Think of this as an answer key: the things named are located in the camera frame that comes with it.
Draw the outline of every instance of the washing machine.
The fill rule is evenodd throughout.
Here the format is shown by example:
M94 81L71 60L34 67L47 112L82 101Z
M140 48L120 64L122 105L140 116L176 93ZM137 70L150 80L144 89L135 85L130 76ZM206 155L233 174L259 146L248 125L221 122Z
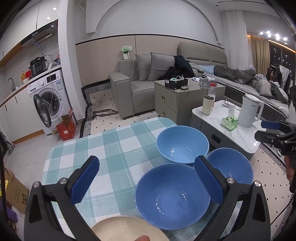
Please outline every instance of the washing machine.
M44 133L51 134L62 116L68 114L70 103L61 70L51 72L28 85L27 90L44 124Z

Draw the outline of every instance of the window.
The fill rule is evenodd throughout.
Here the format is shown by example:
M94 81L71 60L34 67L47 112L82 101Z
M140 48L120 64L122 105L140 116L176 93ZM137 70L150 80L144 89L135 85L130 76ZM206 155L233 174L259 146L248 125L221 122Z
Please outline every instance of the window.
M273 63L276 63L291 70L292 79L294 80L295 68L296 68L295 53L273 43L269 43L269 49L270 49L270 65L272 65Z

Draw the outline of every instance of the light blue bowl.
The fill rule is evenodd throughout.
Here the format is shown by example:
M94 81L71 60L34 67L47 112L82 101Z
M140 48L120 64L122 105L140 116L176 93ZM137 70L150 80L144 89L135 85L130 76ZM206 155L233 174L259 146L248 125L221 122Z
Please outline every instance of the light blue bowl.
M199 130L189 126L173 126L157 137L156 146L166 159L182 163L194 163L195 158L206 155L209 141Z
M209 154L207 160L225 178L232 177L242 184L253 183L253 168L240 152L230 148L218 148Z
M135 201L149 224L174 230L197 222L207 211L210 196L192 167L167 163L142 176Z

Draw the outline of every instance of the bolt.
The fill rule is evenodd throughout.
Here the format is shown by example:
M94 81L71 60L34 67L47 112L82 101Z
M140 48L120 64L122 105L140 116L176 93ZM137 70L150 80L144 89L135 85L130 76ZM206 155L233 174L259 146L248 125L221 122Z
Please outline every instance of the bolt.
M34 182L34 183L33 183L33 187L37 188L37 187L39 187L39 186L40 186L40 182Z
M259 181L255 181L255 186L256 186L256 187L261 187L261 182L259 182Z
M229 178L227 178L227 182L228 182L229 184L233 184L233 183L234 183L234 179L231 178L231 177L229 177Z
M65 178L65 177L63 177L63 178L61 178L61 179L59 180L59 183L60 183L60 184L66 184L67 181L68 181L68 179Z

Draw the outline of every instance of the electric kettle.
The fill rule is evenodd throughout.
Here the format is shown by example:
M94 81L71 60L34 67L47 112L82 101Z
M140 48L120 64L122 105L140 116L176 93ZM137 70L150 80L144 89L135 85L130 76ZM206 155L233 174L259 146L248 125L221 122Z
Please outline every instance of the electric kettle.
M260 106L260 111L259 111L258 117L256 118L256 113L259 106ZM264 103L260 101L257 97L250 94L245 94L242 97L242 107L238 116L239 125L247 128L251 128L252 124L255 121L260 120L263 107L264 107Z

